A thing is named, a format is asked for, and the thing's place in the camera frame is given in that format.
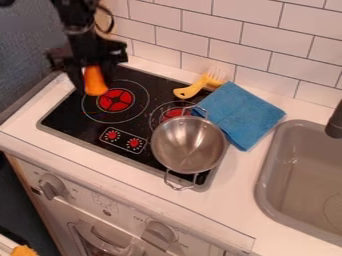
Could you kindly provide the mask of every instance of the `sink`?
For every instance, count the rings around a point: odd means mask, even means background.
[[[271,219],[342,247],[342,140],[304,120],[281,124],[255,187]]]

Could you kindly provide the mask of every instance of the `blue cloth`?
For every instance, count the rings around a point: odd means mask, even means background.
[[[209,120],[242,151],[255,145],[286,114],[232,82],[218,88],[198,105],[209,112]],[[204,114],[198,108],[194,112]]]

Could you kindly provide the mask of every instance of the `red circle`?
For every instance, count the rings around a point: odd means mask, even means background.
[[[125,89],[111,89],[99,98],[100,108],[109,112],[126,110],[133,102],[133,94]]]
[[[110,131],[108,132],[108,138],[110,138],[111,140],[114,140],[118,137],[118,133],[116,131]]]
[[[162,116],[162,122],[169,120],[170,118],[181,116],[183,113],[183,108],[173,108],[166,111]],[[190,115],[190,111],[185,112],[186,116]]]
[[[130,142],[129,142],[129,145],[132,148],[136,148],[137,146],[139,146],[139,144],[140,144],[139,139],[131,139]]]

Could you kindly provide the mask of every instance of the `toy stove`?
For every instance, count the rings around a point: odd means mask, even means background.
[[[166,168],[153,156],[150,139],[156,127],[182,114],[183,107],[209,95],[201,91],[190,101],[179,100],[173,89],[188,86],[118,66],[109,91],[99,97],[76,91],[42,119],[39,128],[144,171],[164,176]],[[198,175],[195,190],[208,187],[215,171]],[[170,172],[171,181],[191,184],[194,175]]]

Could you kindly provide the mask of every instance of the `metal bowl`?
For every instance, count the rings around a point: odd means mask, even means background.
[[[212,122],[196,116],[171,118],[160,124],[151,139],[155,158],[168,169],[195,174],[216,167],[228,142]]]

